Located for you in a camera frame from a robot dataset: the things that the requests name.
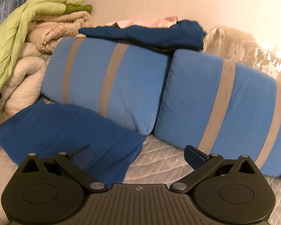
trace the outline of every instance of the pillow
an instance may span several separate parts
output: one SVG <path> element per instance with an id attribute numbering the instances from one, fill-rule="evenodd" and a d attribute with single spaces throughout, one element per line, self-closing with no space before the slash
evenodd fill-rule
<path id="1" fill-rule="evenodd" d="M 168 66 L 167 55 L 138 46 L 66 37 L 51 56 L 42 93 L 148 135 L 156 121 Z"/>
<path id="2" fill-rule="evenodd" d="M 281 175 L 281 83 L 204 52 L 177 50 L 154 134 L 226 159 L 249 155 L 268 176 Z"/>

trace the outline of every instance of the comforter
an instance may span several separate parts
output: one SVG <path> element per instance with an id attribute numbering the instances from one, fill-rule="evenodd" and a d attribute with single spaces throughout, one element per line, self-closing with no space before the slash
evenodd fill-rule
<path id="1" fill-rule="evenodd" d="M 35 45 L 24 44 L 10 78 L 1 89 L 0 124 L 37 101 L 49 59 L 50 55 L 41 54 Z"/>
<path id="2" fill-rule="evenodd" d="M 84 0 L 28 0 L 0 25 L 0 90 L 10 77 L 36 14 L 63 14 L 67 4 L 81 5 Z"/>
<path id="3" fill-rule="evenodd" d="M 36 45 L 41 52 L 52 53 L 63 37 L 81 36 L 78 30 L 91 27 L 92 18 L 87 11 L 78 11 L 67 15 L 37 14 L 26 36 L 26 41 Z"/>

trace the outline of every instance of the mattress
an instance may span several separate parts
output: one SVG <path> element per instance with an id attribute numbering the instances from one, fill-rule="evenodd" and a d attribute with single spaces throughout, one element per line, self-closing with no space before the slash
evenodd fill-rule
<path id="1" fill-rule="evenodd" d="M 17 169 L 17 165 L 0 147 L 0 200 L 1 194 Z M 192 171 L 185 162 L 183 151 L 149 135 L 139 156 L 131 164 L 124 183 L 165 183 L 168 186 Z M 281 225 L 281 178 L 265 177 L 276 196 L 276 205 L 270 216 L 271 225 Z M 0 225 L 8 219 L 0 201 Z"/>

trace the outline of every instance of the folded clothes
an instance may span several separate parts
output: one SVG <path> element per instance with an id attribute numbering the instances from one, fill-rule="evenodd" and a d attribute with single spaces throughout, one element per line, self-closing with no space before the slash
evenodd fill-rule
<path id="1" fill-rule="evenodd" d="M 87 11 L 67 15 L 37 14 L 33 22 L 38 21 L 26 36 L 26 41 L 36 45 L 41 52 L 52 53 L 63 37 L 78 35 L 81 27 L 91 27 L 92 18 Z"/>
<path id="2" fill-rule="evenodd" d="M 121 29 L 131 25 L 138 25 L 147 28 L 169 28 L 177 23 L 177 16 L 166 17 L 164 19 L 129 19 L 114 21 L 105 24 L 106 26 L 117 26 Z"/>
<path id="3" fill-rule="evenodd" d="M 43 100 L 0 125 L 0 145 L 18 165 L 29 153 L 51 158 L 90 145 L 92 160 L 83 170 L 109 187 L 123 182 L 144 140 L 91 110 Z"/>
<path id="4" fill-rule="evenodd" d="M 182 20 L 169 28 L 141 26 L 81 28 L 87 37 L 135 44 L 157 52 L 174 52 L 176 49 L 203 50 L 204 30 L 196 21 Z"/>
<path id="5" fill-rule="evenodd" d="M 0 90 L 15 67 L 28 32 L 28 24 L 39 13 L 61 15 L 67 6 L 84 0 L 28 0 L 0 25 Z"/>

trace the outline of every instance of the shiny fabric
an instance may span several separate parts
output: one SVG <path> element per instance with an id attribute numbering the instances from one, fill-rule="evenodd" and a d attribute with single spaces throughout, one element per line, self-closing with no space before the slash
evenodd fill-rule
<path id="1" fill-rule="evenodd" d="M 255 68 L 281 82 L 281 50 L 251 34 L 217 26 L 204 38 L 204 52 Z"/>

